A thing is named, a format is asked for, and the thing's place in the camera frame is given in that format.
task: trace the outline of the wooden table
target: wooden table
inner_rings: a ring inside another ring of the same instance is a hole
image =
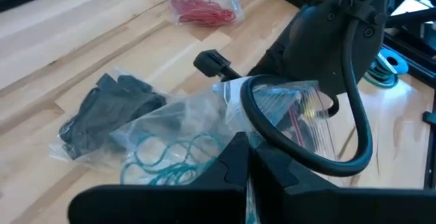
[[[119,173],[53,159],[48,145],[95,81],[117,66],[155,87],[192,93],[212,84],[192,65],[216,48],[241,73],[298,11],[283,0],[240,0],[242,24],[218,29],[169,22],[167,0],[36,0],[0,14],[0,217],[2,223],[65,223],[69,201]],[[359,187],[421,188],[434,90],[410,76],[393,89],[359,84],[373,129]],[[339,158],[353,155],[354,122],[344,95],[330,119]]]

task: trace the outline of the red rubber band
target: red rubber band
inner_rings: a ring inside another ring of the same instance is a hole
[[[211,0],[170,0],[180,15],[178,20],[202,26],[221,26],[236,20],[233,10],[223,9]]]

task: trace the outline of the butcher block countertop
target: butcher block countertop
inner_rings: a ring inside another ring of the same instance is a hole
[[[240,4],[242,23],[209,29],[172,24],[168,0],[36,0],[0,13],[0,222],[66,223],[77,193],[119,183],[119,172],[48,154],[102,74],[118,67],[162,91],[192,93],[217,81],[192,65],[200,51],[217,49],[246,74],[298,11],[284,0]],[[407,75],[393,89],[364,80],[359,88],[374,153],[349,185],[422,188],[430,127],[421,116],[434,90]],[[340,102],[330,124],[346,160],[356,130],[346,95]]]

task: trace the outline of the black machine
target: black machine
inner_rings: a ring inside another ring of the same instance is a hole
[[[249,72],[253,77],[241,89],[245,113],[264,142],[253,149],[244,133],[236,134],[190,185],[95,187],[73,199],[69,220],[244,223],[250,175],[261,223],[434,222],[434,191],[344,189],[313,173],[353,176],[369,164],[372,136],[356,82],[382,47],[387,12],[388,0],[312,0]],[[240,77],[215,50],[199,54],[194,65],[206,76]],[[296,80],[319,80],[321,91],[332,99],[329,116],[339,110],[337,95],[347,92],[358,134],[358,149],[350,161],[331,161],[305,150],[260,112],[252,93],[255,85]]]

